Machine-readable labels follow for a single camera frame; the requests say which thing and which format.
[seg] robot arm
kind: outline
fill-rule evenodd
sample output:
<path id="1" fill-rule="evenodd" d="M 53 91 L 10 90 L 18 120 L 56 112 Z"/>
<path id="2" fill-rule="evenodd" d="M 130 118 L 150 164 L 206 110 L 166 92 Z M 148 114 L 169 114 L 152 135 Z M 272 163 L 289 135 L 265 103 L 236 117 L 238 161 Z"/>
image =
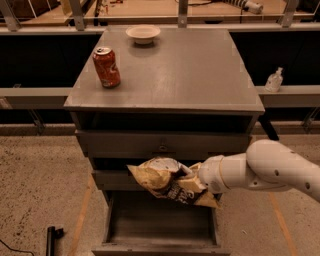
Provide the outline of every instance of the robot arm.
<path id="1" fill-rule="evenodd" d="M 260 14 L 263 10 L 263 5 L 260 3 L 255 3 L 250 0 L 223 0 L 224 3 L 246 9 L 254 14 Z"/>
<path id="2" fill-rule="evenodd" d="M 296 188 L 320 202 L 320 167 L 271 140 L 256 141 L 243 154 L 208 158 L 200 167 L 199 178 L 213 194 L 232 188 Z"/>

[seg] speckled floor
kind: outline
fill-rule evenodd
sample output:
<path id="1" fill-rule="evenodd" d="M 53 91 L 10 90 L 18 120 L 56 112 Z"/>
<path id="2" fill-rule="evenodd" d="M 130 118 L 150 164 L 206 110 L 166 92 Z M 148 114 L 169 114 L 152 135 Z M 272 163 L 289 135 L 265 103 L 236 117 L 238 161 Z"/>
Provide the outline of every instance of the speckled floor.
<path id="1" fill-rule="evenodd" d="M 47 127 L 37 136 L 34 127 L 0 127 L 0 239 L 12 248 L 45 255 L 49 226 L 65 231 L 56 256 L 92 256 L 101 244 L 108 209 L 73 131 Z M 320 163 L 320 135 L 281 135 L 280 141 Z M 320 204 L 302 193 L 239 189 L 221 203 L 218 232 L 232 255 L 320 255 Z M 0 244 L 0 255 L 31 254 Z"/>

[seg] snack bag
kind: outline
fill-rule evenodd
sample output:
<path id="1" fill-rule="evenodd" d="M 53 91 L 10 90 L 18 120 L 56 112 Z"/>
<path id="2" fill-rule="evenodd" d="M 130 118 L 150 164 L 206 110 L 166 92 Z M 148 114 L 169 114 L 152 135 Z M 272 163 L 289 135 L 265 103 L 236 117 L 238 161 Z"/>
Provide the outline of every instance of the snack bag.
<path id="1" fill-rule="evenodd" d="M 172 158 L 156 157 L 128 168 L 135 180 L 157 198 L 220 208 L 219 202 L 200 182 L 200 166 L 201 163 L 197 163 L 187 167 Z"/>

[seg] white bottle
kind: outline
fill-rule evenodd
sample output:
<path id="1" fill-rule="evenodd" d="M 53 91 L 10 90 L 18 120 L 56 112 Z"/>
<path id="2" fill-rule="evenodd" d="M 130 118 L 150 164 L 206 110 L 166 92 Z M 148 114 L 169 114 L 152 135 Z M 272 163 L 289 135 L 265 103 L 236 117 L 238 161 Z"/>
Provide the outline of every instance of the white bottle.
<path id="1" fill-rule="evenodd" d="M 265 85 L 265 89 L 269 92 L 278 92 L 280 90 L 280 86 L 282 84 L 283 77 L 281 75 L 282 73 L 281 67 L 278 68 L 276 73 L 271 74 L 268 78 L 268 81 Z"/>

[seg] red soda can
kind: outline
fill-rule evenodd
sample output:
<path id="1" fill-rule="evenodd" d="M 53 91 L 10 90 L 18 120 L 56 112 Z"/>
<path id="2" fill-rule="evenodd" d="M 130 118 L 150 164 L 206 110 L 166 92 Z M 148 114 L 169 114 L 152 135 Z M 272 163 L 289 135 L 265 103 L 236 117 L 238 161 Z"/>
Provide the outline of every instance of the red soda can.
<path id="1" fill-rule="evenodd" d="M 93 53 L 93 63 L 103 87 L 114 88 L 120 84 L 116 55 L 110 47 L 96 48 Z"/>

